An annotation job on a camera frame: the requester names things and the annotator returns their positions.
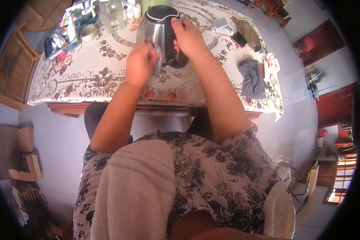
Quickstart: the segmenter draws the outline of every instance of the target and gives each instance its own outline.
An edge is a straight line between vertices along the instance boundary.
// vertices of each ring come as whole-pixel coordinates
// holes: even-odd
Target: floral tablecloth
[[[264,99],[247,98],[241,91],[243,77],[238,70],[238,63],[251,59],[263,63],[263,55],[255,53],[249,44],[244,48],[238,48],[228,36],[212,32],[208,24],[225,17],[229,26],[236,32],[238,21],[244,19],[254,27],[264,50],[268,52],[252,20],[230,8],[207,0],[172,0],[172,7],[180,12],[182,18],[192,21],[202,32],[207,46],[220,61],[245,109],[276,113],[277,121],[283,114],[283,103],[276,74],[270,75]],[[32,79],[28,104],[110,101],[124,81],[127,56],[135,46],[140,19],[127,23],[123,31],[112,35],[104,30],[99,20],[96,23],[99,34],[94,40],[81,43],[70,53],[60,56],[53,64],[42,56]],[[162,67],[160,74],[152,76],[148,81],[139,104],[205,106],[203,92],[192,62],[182,69]]]

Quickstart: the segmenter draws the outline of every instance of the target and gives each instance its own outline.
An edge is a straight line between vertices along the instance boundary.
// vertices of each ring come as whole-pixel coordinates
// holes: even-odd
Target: red door
[[[352,99],[357,83],[320,96],[316,101],[319,127],[352,121]]]

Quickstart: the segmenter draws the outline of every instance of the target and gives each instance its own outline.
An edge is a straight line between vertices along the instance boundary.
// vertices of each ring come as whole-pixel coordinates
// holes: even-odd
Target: white towel
[[[174,182],[166,142],[135,142],[115,152],[100,179],[91,238],[166,239]]]
[[[264,236],[292,238],[295,233],[295,209],[283,182],[277,182],[263,205]]]

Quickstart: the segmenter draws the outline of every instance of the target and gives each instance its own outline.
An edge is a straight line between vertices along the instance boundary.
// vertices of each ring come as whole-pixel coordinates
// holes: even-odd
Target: gold button
[[[183,187],[189,188],[191,186],[191,183],[188,181],[183,182]]]
[[[179,160],[176,161],[176,165],[177,165],[178,167],[181,167],[181,166],[184,165],[184,161],[181,160],[181,159],[179,159]]]
[[[179,171],[179,177],[186,177],[187,172],[186,171]]]
[[[184,193],[184,195],[185,195],[186,197],[192,197],[192,196],[193,196],[193,192],[192,192],[192,191],[186,191],[186,192]]]

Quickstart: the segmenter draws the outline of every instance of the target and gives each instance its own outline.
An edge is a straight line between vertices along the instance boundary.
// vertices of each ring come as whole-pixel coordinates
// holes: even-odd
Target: kettle lid
[[[147,19],[151,22],[164,22],[168,17],[179,17],[179,12],[173,7],[159,5],[147,10]]]

